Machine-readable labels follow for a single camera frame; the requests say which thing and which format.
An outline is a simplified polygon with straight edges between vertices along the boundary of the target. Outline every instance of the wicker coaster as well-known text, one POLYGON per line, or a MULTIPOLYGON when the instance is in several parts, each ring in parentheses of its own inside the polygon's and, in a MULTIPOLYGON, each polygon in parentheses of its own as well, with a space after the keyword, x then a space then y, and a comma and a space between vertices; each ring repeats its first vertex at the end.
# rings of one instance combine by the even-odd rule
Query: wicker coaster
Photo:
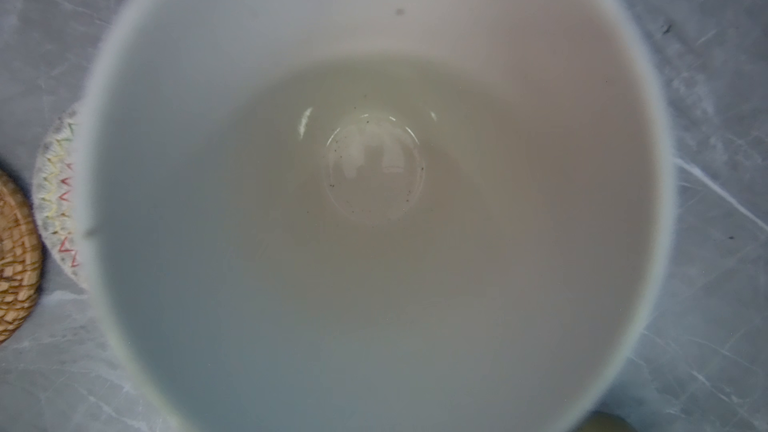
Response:
POLYGON ((72 141, 77 128, 78 104, 74 104, 56 121, 45 137, 34 164, 32 204, 34 220, 51 255, 82 288, 86 288, 78 272, 77 239, 72 220, 72 141))
POLYGON ((0 343, 38 300, 42 246, 22 192, 0 172, 0 343))

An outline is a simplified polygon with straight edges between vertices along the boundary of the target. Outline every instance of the gray marble surface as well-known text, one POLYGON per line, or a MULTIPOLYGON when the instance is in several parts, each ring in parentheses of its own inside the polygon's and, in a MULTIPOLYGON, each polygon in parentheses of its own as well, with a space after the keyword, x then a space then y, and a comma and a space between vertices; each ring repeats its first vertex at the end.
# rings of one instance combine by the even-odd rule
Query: gray marble surface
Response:
MULTIPOLYGON (((124 0, 0 0, 0 167, 29 190, 124 0)), ((680 215, 652 319, 599 407, 641 432, 768 431, 768 0, 624 0, 674 118, 680 215)), ((0 346, 0 431, 167 432, 52 260, 0 346)))

